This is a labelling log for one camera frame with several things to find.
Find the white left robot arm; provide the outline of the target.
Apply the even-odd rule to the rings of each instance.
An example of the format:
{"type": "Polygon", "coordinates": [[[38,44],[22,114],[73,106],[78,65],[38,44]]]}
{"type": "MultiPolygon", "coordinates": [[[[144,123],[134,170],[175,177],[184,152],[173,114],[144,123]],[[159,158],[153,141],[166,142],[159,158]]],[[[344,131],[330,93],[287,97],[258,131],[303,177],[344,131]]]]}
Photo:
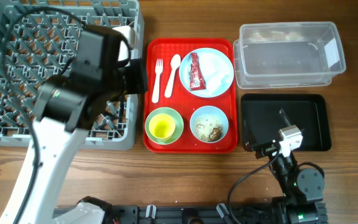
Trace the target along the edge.
{"type": "Polygon", "coordinates": [[[130,58],[135,32],[129,26],[87,25],[69,73],[40,87],[29,125],[32,140],[0,223],[114,223],[110,203],[85,197],[71,211],[53,212],[70,164],[106,103],[147,91],[142,61],[130,58]]]}

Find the white plastic fork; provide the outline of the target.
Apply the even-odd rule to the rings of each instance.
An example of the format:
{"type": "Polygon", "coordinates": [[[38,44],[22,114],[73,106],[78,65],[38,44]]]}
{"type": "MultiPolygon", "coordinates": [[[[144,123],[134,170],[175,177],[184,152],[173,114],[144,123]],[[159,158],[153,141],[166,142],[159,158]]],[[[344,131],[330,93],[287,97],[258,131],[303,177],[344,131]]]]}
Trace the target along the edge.
{"type": "Polygon", "coordinates": [[[155,65],[155,83],[152,92],[152,103],[158,103],[160,95],[160,76],[163,72],[163,60],[157,59],[155,65]]]}

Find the cream plastic spoon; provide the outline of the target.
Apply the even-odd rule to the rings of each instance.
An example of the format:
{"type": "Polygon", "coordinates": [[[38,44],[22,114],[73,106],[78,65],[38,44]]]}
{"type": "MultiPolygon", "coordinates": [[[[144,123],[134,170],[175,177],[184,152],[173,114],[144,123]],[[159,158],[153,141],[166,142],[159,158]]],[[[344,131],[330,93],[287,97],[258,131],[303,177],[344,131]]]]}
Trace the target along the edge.
{"type": "Polygon", "coordinates": [[[181,64],[181,57],[178,54],[175,54],[170,62],[170,66],[171,66],[171,73],[168,79],[168,83],[166,85],[166,89],[164,92],[164,97],[166,98],[170,98],[173,92],[173,84],[174,84],[174,79],[175,79],[175,74],[177,69],[180,67],[181,64]]]}

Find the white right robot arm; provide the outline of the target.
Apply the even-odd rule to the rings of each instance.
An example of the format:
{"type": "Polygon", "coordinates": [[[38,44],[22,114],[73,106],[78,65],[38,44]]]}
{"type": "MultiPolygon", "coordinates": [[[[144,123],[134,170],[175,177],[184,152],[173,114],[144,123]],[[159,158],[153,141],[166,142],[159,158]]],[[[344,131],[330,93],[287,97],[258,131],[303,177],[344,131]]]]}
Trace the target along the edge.
{"type": "Polygon", "coordinates": [[[267,166],[283,192],[272,199],[270,223],[327,223],[328,215],[323,203],[324,171],[312,162],[299,164],[293,151],[303,141],[301,129],[288,117],[284,109],[279,115],[287,125],[278,131],[279,138],[251,149],[256,158],[268,157],[267,166]]]}

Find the light blue bowl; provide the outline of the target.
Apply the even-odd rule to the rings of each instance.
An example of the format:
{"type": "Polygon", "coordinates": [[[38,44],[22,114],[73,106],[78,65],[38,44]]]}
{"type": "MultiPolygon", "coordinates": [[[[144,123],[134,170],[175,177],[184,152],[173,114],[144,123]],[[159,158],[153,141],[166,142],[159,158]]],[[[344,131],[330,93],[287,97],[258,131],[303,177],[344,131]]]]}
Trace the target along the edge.
{"type": "Polygon", "coordinates": [[[226,116],[226,114],[219,108],[215,107],[215,106],[202,106],[200,108],[198,108],[192,115],[191,115],[191,118],[190,118],[190,129],[191,129],[191,132],[192,134],[194,135],[194,137],[196,139],[198,139],[199,141],[201,142],[204,142],[204,143],[216,143],[216,142],[219,142],[221,141],[225,136],[226,134],[228,133],[228,128],[229,128],[229,120],[226,116]],[[201,141],[199,140],[196,136],[195,136],[195,133],[194,133],[194,130],[193,130],[193,125],[195,123],[195,120],[200,117],[201,115],[204,115],[204,114],[213,114],[215,116],[217,116],[221,123],[222,123],[222,126],[223,126],[223,135],[221,137],[221,139],[219,139],[218,141],[215,141],[215,142],[204,142],[204,141],[201,141]]]}

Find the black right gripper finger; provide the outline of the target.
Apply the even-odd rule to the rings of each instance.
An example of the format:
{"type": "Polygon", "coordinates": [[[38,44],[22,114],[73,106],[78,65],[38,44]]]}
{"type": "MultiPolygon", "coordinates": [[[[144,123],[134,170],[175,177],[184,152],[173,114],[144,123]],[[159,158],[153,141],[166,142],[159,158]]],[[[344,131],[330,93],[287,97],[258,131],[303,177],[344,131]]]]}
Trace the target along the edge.
{"type": "Polygon", "coordinates": [[[252,130],[250,129],[247,121],[243,120],[243,146],[245,151],[254,151],[253,149],[253,143],[255,143],[255,137],[252,133],[252,130]]]}
{"type": "Polygon", "coordinates": [[[280,109],[279,111],[282,119],[284,120],[285,124],[290,127],[293,126],[293,122],[291,121],[291,119],[288,117],[288,115],[286,114],[285,110],[283,108],[280,109]]]}

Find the green bowl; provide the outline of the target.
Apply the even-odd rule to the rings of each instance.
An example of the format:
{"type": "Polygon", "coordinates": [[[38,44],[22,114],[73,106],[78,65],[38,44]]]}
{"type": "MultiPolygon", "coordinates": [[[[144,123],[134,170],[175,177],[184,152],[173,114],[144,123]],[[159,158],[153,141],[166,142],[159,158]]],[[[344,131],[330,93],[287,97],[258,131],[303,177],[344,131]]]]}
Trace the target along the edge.
{"type": "Polygon", "coordinates": [[[177,141],[184,130],[184,121],[179,112],[169,107],[153,110],[145,120],[147,137],[159,145],[177,141]]]}

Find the rice and meat leftovers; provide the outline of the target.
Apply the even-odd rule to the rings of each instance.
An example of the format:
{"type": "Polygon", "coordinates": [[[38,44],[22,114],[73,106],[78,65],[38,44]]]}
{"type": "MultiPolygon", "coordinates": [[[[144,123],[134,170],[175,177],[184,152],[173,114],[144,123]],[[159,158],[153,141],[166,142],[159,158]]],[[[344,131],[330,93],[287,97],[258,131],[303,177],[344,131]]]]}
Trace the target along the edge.
{"type": "Polygon", "coordinates": [[[195,120],[193,125],[195,136],[204,142],[215,142],[223,135],[220,119],[213,114],[204,114],[195,120]]]}

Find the red ketchup packet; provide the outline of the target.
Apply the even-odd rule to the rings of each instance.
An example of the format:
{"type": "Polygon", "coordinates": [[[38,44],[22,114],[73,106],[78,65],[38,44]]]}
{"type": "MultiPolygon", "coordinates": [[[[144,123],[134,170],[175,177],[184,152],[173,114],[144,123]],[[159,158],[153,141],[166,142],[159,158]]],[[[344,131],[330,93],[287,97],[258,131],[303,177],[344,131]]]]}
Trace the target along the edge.
{"type": "Polygon", "coordinates": [[[189,72],[190,90],[205,90],[206,82],[200,69],[200,62],[197,53],[191,53],[191,67],[189,72]]]}

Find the white napkin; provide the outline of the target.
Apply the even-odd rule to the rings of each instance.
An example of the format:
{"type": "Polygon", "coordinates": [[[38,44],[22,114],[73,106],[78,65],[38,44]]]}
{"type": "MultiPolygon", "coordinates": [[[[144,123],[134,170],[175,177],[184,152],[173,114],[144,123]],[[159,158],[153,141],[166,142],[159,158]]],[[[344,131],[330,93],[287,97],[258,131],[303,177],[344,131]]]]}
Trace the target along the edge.
{"type": "Polygon", "coordinates": [[[202,61],[201,68],[203,72],[206,72],[206,91],[210,97],[224,93],[231,85],[231,70],[224,58],[206,59],[202,61]]]}

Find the yellow plastic cup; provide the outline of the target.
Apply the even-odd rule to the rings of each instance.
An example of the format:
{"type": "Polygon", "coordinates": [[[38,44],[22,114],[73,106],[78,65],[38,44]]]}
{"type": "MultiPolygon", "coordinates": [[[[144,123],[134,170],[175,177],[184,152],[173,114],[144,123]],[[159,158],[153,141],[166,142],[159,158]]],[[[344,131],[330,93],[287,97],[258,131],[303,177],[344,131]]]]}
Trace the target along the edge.
{"type": "Polygon", "coordinates": [[[168,141],[175,132],[175,120],[168,114],[157,114],[149,122],[149,131],[159,141],[168,141]]]}

